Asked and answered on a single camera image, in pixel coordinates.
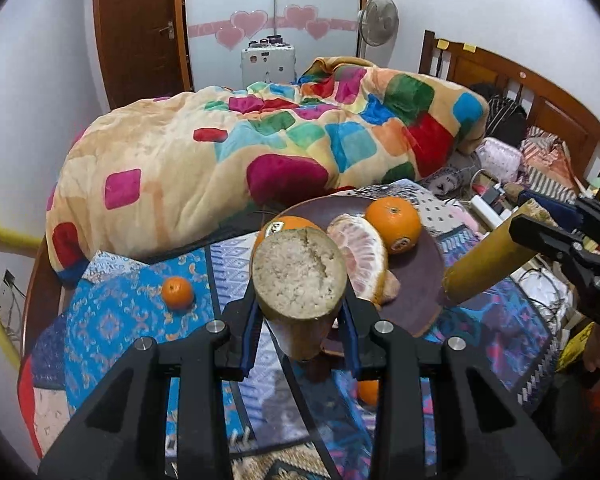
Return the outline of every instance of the heart decal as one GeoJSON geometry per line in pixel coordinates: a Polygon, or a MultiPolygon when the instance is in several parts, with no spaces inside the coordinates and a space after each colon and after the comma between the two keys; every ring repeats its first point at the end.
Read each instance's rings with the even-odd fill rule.
{"type": "Polygon", "coordinates": [[[238,27],[222,27],[216,32],[216,41],[233,50],[244,39],[244,31],[238,27]]]}
{"type": "Polygon", "coordinates": [[[231,24],[241,28],[244,35],[251,39],[264,28],[268,19],[269,15],[264,10],[254,10],[253,12],[238,10],[231,15],[231,24]]]}
{"type": "Polygon", "coordinates": [[[298,7],[289,5],[285,8],[285,18],[298,30],[306,27],[306,23],[315,20],[318,16],[318,9],[314,6],[298,7]]]}
{"type": "Polygon", "coordinates": [[[310,22],[306,22],[306,31],[314,40],[319,40],[325,36],[330,28],[329,20],[311,20],[310,22]]]}

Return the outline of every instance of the purple plate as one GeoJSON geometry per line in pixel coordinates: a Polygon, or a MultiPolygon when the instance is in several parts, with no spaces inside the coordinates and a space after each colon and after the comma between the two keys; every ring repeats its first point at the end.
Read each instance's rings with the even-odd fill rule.
{"type": "MultiPolygon", "coordinates": [[[[363,216],[371,202],[373,199],[362,196],[329,195],[299,203],[281,216],[300,216],[326,230],[331,221],[343,213],[363,216]]],[[[442,310],[438,298],[444,268],[436,241],[423,229],[415,248],[389,256],[389,269],[400,281],[400,293],[382,307],[380,317],[403,327],[413,336],[425,333],[442,310]]],[[[322,347],[327,353],[342,354],[337,330],[331,331],[322,347]]]]}

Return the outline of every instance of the small orange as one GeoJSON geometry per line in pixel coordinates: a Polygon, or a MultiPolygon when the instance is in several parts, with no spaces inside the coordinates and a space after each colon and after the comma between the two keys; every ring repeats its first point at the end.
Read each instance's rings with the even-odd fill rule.
{"type": "Polygon", "coordinates": [[[253,251],[251,251],[251,255],[253,256],[260,243],[273,233],[277,233],[283,229],[301,229],[303,227],[312,227],[320,230],[316,224],[299,216],[278,216],[274,218],[268,222],[258,233],[258,237],[253,243],[253,251]]]}
{"type": "Polygon", "coordinates": [[[162,300],[170,310],[186,310],[193,305],[193,287],[180,276],[171,276],[162,283],[162,300]]]}
{"type": "Polygon", "coordinates": [[[380,233],[389,254],[412,249],[422,231],[416,208],[398,196],[375,200],[366,208],[365,218],[380,233]]]}
{"type": "Polygon", "coordinates": [[[380,381],[360,381],[358,382],[358,399],[369,406],[377,406],[379,389],[380,381]]]}

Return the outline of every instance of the brown door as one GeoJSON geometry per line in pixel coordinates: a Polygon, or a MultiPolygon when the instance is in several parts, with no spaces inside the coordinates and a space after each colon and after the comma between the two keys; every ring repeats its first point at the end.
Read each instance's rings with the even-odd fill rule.
{"type": "Polygon", "coordinates": [[[174,0],[93,0],[93,13],[111,108],[184,90],[174,0]]]}

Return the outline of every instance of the pink stripe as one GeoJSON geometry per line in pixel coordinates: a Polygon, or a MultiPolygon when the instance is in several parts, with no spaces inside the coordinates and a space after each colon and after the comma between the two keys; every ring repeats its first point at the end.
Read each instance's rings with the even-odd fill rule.
{"type": "MultiPolygon", "coordinates": [[[[278,28],[295,28],[291,22],[284,16],[276,18],[278,28]]],[[[358,30],[358,22],[351,20],[337,20],[332,18],[327,20],[331,30],[348,30],[355,32],[358,30]]],[[[223,27],[233,27],[230,20],[222,22],[200,23],[199,25],[189,25],[187,32],[190,38],[201,38],[202,36],[213,36],[223,27]]],[[[273,28],[273,18],[269,18],[263,28],[273,28]]]]}

